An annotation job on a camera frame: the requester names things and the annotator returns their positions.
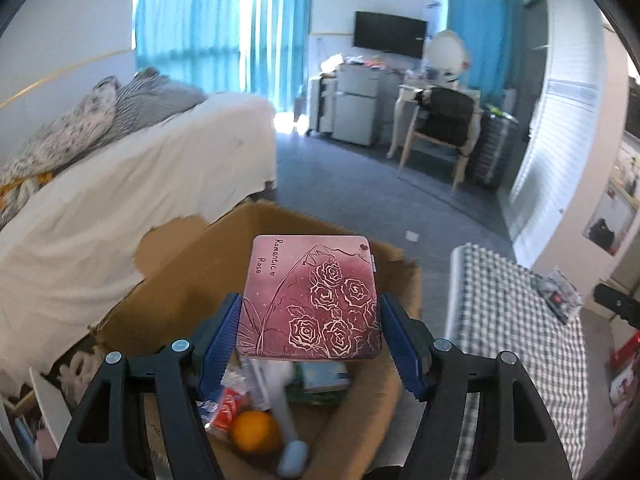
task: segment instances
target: cardboard box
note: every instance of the cardboard box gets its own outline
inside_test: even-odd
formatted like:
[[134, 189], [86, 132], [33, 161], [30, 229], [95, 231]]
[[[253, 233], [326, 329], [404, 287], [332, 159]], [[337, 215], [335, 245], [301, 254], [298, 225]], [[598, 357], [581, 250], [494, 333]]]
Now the cardboard box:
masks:
[[[353, 234], [267, 201], [246, 201], [206, 227], [199, 218], [175, 219], [149, 232], [136, 251], [145, 275], [102, 322], [97, 340], [124, 355], [144, 355], [191, 335], [228, 292], [242, 292], [252, 242], [261, 234]], [[411, 317], [420, 318], [422, 274], [402, 251], [369, 240], [378, 294], [392, 292]], [[360, 479], [385, 436], [401, 383], [386, 346], [371, 361], [350, 366], [349, 394], [338, 408], [292, 405], [300, 438], [311, 447], [305, 480]], [[273, 479], [212, 440], [230, 480]]]

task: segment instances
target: wooden chair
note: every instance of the wooden chair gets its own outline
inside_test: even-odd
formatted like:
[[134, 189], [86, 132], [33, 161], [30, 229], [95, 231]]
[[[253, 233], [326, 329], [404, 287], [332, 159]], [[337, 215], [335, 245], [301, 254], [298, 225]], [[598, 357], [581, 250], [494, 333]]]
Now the wooden chair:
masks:
[[398, 174], [409, 158], [416, 137], [457, 151], [453, 171], [453, 189], [465, 179], [466, 164], [476, 144], [474, 135], [474, 100], [456, 90], [434, 87], [417, 95], [418, 106], [409, 126]]

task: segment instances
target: blue gripper pad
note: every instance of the blue gripper pad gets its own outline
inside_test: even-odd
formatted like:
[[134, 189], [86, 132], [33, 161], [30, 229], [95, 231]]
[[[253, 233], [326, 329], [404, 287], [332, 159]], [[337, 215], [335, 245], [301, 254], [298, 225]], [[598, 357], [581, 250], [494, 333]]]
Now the blue gripper pad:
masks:
[[391, 351], [404, 389], [420, 402], [427, 399], [431, 381], [425, 374], [431, 367], [433, 336], [417, 319], [411, 319], [393, 294], [378, 298], [382, 333]]
[[242, 296], [227, 294], [216, 315], [202, 321], [191, 338], [194, 344], [191, 355], [191, 383], [200, 399], [218, 389], [231, 353], [236, 347], [236, 334]]

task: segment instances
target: book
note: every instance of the book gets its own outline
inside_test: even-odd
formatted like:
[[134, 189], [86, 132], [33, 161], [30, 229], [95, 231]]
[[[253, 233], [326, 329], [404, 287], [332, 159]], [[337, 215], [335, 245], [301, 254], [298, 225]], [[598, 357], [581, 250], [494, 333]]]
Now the book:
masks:
[[293, 361], [378, 355], [382, 337], [367, 239], [256, 237], [236, 346], [247, 357]]

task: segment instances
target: white blanket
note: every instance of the white blanket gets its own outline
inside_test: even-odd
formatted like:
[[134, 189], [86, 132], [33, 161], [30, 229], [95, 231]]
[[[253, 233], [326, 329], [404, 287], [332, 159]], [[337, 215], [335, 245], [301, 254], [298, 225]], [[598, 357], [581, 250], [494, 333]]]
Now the white blanket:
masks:
[[276, 180], [274, 109], [221, 93], [91, 154], [0, 232], [0, 391], [51, 365], [142, 275], [133, 253], [178, 216], [216, 221]]

